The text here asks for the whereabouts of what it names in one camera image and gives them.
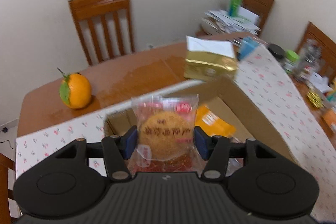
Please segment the small orange snack packet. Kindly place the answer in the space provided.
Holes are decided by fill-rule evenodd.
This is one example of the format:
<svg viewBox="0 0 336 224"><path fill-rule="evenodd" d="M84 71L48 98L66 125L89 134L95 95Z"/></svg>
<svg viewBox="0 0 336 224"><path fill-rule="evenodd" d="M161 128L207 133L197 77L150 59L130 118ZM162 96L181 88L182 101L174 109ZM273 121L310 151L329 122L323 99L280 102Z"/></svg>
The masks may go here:
<svg viewBox="0 0 336 224"><path fill-rule="evenodd" d="M208 136L218 135L230 138L236 132L235 126L219 118L207 105L198 107L195 125L199 126Z"/></svg>

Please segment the round cake red packet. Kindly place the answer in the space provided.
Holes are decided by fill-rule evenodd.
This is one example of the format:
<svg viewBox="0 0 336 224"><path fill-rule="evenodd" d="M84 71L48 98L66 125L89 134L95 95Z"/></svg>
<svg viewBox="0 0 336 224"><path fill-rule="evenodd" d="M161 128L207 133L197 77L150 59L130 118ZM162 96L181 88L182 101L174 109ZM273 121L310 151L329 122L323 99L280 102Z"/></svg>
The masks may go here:
<svg viewBox="0 0 336 224"><path fill-rule="evenodd" d="M128 162L137 172L196 172L205 161L195 148L195 118L199 96L136 98L137 147Z"/></svg>

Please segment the cherry print tablecloth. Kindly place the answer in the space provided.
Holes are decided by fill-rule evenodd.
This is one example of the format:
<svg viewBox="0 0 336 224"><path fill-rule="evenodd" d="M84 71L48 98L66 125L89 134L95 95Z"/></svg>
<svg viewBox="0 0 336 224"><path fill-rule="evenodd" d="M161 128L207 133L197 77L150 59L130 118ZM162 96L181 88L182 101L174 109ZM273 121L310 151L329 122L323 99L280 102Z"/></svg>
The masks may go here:
<svg viewBox="0 0 336 224"><path fill-rule="evenodd" d="M76 138L90 143L104 137L104 121L131 105L133 97L176 92L205 82L185 80L184 43L128 55L89 67L91 104L72 110L58 96L59 81L27 94L18 124L17 176ZM265 115L288 145L295 162L319 184L316 218L330 218L335 203L335 148L290 77L263 47L239 63L232 80Z"/></svg>

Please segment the gold tissue box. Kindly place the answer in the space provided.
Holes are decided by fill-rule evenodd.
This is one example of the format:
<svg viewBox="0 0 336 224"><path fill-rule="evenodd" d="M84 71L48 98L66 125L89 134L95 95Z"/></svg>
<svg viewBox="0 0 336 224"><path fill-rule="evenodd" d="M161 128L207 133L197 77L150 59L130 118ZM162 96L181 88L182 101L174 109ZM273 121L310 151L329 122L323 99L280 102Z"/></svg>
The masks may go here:
<svg viewBox="0 0 336 224"><path fill-rule="evenodd" d="M222 76L235 78L239 66L231 42L188 36L186 46L185 78L202 81L210 81Z"/></svg>

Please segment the blue small box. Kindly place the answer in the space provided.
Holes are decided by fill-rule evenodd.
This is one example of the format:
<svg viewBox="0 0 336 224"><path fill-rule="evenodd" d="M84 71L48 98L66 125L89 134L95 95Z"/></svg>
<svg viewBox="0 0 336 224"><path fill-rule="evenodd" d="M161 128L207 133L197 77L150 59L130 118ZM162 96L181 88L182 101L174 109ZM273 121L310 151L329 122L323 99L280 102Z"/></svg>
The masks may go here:
<svg viewBox="0 0 336 224"><path fill-rule="evenodd" d="M238 50L238 60L242 60L247 57L250 53L252 53L260 43L253 39L252 37L245 37L241 40L240 47Z"/></svg>

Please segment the gold tinsel decoration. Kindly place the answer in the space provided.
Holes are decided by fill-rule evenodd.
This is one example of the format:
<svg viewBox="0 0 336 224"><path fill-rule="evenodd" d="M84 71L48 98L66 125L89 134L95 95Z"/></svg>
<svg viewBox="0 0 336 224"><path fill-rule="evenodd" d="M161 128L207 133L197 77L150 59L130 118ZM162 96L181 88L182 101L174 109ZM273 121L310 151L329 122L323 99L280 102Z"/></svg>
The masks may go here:
<svg viewBox="0 0 336 224"><path fill-rule="evenodd" d="M307 99L310 101L311 105L316 109L323 109L324 104L322 98L312 89L309 89L306 94Z"/></svg>

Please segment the wooden chair left side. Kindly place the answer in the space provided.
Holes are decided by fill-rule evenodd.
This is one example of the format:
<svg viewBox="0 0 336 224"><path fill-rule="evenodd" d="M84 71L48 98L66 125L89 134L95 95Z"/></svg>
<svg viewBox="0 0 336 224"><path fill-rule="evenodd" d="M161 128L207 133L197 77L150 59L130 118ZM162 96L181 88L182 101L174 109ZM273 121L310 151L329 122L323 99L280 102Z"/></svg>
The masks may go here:
<svg viewBox="0 0 336 224"><path fill-rule="evenodd" d="M0 154L0 223L11 224L17 218L10 215L9 200L14 200L13 191L9 189L9 170L15 170L15 162Z"/></svg>

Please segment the wooden chair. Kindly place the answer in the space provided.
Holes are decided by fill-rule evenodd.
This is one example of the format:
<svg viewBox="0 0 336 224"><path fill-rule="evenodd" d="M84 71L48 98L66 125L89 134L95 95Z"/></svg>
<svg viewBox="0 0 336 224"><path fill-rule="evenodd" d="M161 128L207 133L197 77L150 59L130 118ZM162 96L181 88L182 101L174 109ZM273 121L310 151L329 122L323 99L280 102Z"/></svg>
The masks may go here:
<svg viewBox="0 0 336 224"><path fill-rule="evenodd" d="M135 52L133 22L131 15L131 0L69 0L68 5L88 65L93 65L93 61L90 57L89 49L84 39L84 35L80 26L81 22L86 22L88 25L97 61L99 63L104 61L102 56L102 50L98 42L96 28L93 22L94 18L100 19L100 24L102 26L102 31L105 39L105 46L108 51L108 57L110 59L116 57L112 48L113 41L110 36L108 20L106 18L108 14L112 15L119 53L121 56L124 56L126 55L126 51L125 45L123 43L122 28L118 12L125 12L127 29L129 34L130 51L131 53Z"/></svg>
<svg viewBox="0 0 336 224"><path fill-rule="evenodd" d="M329 83L335 78L335 66L336 66L336 45L326 34L324 34L317 26L312 22L308 22L305 32L299 42L299 45L295 49L296 53L299 53L303 45L307 40L314 40L315 44L322 48L321 59L322 63L319 67L318 73L321 76L327 76Z"/></svg>
<svg viewBox="0 0 336 224"><path fill-rule="evenodd" d="M264 30L266 21L272 11L275 0L242 0L242 6L259 16L256 26L260 28L257 35L260 36Z"/></svg>
<svg viewBox="0 0 336 224"><path fill-rule="evenodd" d="M11 224L17 218L10 215L9 200L14 200L13 191L9 189L9 170L15 170L15 162L0 154L0 223Z"/></svg>

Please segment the black lid jar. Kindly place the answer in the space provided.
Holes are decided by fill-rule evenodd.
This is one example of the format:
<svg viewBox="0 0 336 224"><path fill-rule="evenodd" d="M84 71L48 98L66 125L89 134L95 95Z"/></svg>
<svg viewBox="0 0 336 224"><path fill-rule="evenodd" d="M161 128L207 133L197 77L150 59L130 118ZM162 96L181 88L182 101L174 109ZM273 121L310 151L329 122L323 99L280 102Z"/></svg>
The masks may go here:
<svg viewBox="0 0 336 224"><path fill-rule="evenodd" d="M284 60L285 51L277 44L269 44L267 49L279 63Z"/></svg>

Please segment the orange label plastic box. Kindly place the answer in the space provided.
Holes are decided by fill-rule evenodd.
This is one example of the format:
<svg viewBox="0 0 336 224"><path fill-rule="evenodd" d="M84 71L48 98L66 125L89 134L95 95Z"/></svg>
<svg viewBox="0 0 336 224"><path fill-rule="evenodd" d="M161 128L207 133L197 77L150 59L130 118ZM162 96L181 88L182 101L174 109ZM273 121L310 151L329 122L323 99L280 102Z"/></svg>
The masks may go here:
<svg viewBox="0 0 336 224"><path fill-rule="evenodd" d="M323 114L322 119L326 123L326 125L329 127L329 129L333 133L336 133L336 113L335 113L335 108L332 107L329 110L327 110Z"/></svg>

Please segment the green lid jar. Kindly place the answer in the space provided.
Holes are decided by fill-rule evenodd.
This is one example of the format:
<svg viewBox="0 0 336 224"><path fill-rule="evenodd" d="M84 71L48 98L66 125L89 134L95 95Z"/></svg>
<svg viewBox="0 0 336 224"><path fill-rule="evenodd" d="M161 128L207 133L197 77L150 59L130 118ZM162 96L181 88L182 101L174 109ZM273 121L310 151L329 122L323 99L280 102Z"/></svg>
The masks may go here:
<svg viewBox="0 0 336 224"><path fill-rule="evenodd" d="M292 50L287 50L285 53L285 58L283 62L283 68L286 71L286 73L291 74L295 64L299 60L299 55L292 51Z"/></svg>

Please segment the jar of pens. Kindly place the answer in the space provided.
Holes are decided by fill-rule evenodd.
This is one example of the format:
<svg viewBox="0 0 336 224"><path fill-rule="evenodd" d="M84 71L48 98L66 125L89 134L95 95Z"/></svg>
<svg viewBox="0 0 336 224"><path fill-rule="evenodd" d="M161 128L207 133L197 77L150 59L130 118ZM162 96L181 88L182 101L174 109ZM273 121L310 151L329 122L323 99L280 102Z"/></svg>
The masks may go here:
<svg viewBox="0 0 336 224"><path fill-rule="evenodd" d="M293 75L296 81L306 82L311 75L319 68L322 48L316 40L307 39L304 44L299 62L295 66Z"/></svg>

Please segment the wooden chair far centre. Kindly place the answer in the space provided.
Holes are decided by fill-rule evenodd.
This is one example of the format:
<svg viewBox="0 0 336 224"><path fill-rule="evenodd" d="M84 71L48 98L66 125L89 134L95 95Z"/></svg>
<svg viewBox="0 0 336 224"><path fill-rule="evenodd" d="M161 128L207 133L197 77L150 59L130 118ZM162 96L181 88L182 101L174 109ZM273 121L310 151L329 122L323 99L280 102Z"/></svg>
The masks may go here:
<svg viewBox="0 0 336 224"><path fill-rule="evenodd" d="M90 57L89 49L84 39L84 35L80 26L81 22L86 22L88 25L97 61L99 63L104 61L102 56L102 50L98 42L96 28L93 22L94 18L100 19L100 24L102 26L102 31L105 39L105 46L108 51L108 57L110 59L116 57L112 48L113 41L110 36L108 20L106 18L108 14L112 15L119 53L121 56L124 56L126 55L126 51L125 45L123 43L122 28L118 12L125 12L127 29L129 34L130 51L131 53L135 52L133 22L131 15L131 0L69 0L68 5L88 65L93 65L93 61Z"/></svg>

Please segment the wooden chair far right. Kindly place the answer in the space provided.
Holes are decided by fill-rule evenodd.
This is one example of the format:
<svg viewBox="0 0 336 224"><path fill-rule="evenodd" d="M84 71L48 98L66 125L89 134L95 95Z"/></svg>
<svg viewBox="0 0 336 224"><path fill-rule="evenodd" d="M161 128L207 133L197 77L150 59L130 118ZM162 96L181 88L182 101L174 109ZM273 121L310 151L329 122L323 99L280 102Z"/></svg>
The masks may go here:
<svg viewBox="0 0 336 224"><path fill-rule="evenodd" d="M259 16L256 26L260 28L257 35L260 36L264 30L266 21L272 11L275 0L242 0L242 6Z"/></svg>

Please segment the wooden chair right side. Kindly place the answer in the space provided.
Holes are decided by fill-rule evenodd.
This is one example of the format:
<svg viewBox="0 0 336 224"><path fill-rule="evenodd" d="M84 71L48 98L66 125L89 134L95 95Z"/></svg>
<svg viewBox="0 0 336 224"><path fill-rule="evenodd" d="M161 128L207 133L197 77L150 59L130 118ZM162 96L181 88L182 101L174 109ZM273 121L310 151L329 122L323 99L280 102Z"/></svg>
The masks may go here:
<svg viewBox="0 0 336 224"><path fill-rule="evenodd" d="M327 76L329 83L335 78L335 66L336 66L336 45L326 34L324 34L317 26L312 22L308 22L305 32L299 42L299 45L295 49L296 53L299 53L303 45L307 40L314 40L315 44L322 48L321 59L322 63L319 67L318 73L321 76Z"/></svg>

